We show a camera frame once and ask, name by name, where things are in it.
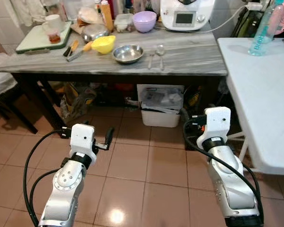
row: food processor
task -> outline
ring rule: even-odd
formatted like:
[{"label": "food processor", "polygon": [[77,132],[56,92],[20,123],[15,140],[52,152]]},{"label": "food processor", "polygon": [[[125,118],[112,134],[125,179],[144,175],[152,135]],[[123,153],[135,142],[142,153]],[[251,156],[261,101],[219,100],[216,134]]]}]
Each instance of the food processor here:
[{"label": "food processor", "polygon": [[209,20],[215,0],[160,0],[163,25],[174,31],[193,31]]}]

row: white mug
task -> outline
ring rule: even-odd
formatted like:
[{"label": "white mug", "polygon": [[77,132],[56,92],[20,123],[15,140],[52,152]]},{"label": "white mug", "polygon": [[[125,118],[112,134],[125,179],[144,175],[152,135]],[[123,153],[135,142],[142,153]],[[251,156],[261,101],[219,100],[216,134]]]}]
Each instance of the white mug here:
[{"label": "white mug", "polygon": [[57,29],[59,32],[64,30],[65,23],[62,22],[59,14],[52,14],[45,17],[45,21],[42,24],[42,28],[46,31],[48,28]]}]

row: purple bowl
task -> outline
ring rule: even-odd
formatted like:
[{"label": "purple bowl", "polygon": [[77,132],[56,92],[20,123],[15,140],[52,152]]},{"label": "purple bowl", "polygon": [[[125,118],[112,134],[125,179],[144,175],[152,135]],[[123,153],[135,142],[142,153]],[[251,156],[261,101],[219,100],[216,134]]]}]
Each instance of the purple bowl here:
[{"label": "purple bowl", "polygon": [[139,32],[146,33],[156,24],[157,14],[150,11],[142,11],[133,16],[133,24]]}]

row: tiled floor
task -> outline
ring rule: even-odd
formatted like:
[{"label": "tiled floor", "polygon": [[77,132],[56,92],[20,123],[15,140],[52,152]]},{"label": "tiled floor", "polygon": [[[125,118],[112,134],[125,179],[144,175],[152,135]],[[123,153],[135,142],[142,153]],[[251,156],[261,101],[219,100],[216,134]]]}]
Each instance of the tiled floor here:
[{"label": "tiled floor", "polygon": [[[30,149],[52,128],[30,108],[27,113],[39,129],[36,135],[17,119],[0,119],[0,227],[33,226],[22,196],[23,166]],[[84,118],[96,127],[98,141],[104,141],[109,126],[115,134],[110,150],[100,151],[88,170],[75,227],[225,227],[206,158],[184,150],[181,127],[148,127],[139,111],[123,108],[96,108]],[[29,165],[29,188],[60,166],[69,142],[52,136],[40,145]],[[259,179],[264,226],[284,227],[284,176]],[[38,216],[51,189],[52,175],[36,188]]]}]

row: stainless steel bowl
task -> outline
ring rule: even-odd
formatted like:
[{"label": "stainless steel bowl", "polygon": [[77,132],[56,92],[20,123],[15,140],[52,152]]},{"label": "stainless steel bowl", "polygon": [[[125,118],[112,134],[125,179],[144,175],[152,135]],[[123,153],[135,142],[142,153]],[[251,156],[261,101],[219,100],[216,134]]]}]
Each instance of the stainless steel bowl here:
[{"label": "stainless steel bowl", "polygon": [[105,25],[92,24],[85,26],[85,28],[82,30],[81,36],[85,43],[88,43],[90,41],[98,39],[99,37],[108,36],[109,34],[110,32]]},{"label": "stainless steel bowl", "polygon": [[113,58],[123,64],[131,64],[138,61],[143,56],[143,49],[138,45],[119,46],[113,51]]}]

